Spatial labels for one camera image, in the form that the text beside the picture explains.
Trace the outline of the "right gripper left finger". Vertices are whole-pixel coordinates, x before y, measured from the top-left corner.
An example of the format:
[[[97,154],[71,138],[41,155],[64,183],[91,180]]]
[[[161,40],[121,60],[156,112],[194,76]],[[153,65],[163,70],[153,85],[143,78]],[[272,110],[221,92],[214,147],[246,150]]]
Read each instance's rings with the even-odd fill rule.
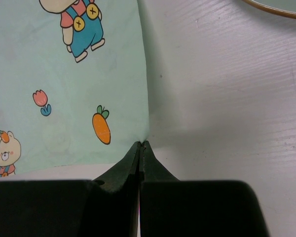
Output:
[[[93,236],[137,236],[140,148],[141,143],[134,143],[122,160],[94,180],[88,199]]]

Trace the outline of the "green cartoon print cloth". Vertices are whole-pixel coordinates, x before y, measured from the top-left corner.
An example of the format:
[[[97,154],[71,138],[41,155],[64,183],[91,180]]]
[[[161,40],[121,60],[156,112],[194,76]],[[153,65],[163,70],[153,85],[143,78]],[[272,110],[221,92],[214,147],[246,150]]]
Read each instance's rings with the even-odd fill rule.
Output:
[[[116,163],[149,132],[135,0],[0,0],[0,178]]]

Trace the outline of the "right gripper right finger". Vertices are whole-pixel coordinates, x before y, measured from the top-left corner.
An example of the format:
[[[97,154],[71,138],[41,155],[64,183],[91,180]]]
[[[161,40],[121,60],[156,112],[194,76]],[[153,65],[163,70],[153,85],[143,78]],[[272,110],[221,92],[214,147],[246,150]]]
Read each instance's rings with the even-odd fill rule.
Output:
[[[149,141],[141,146],[139,172],[141,236],[181,237],[180,181],[156,158]]]

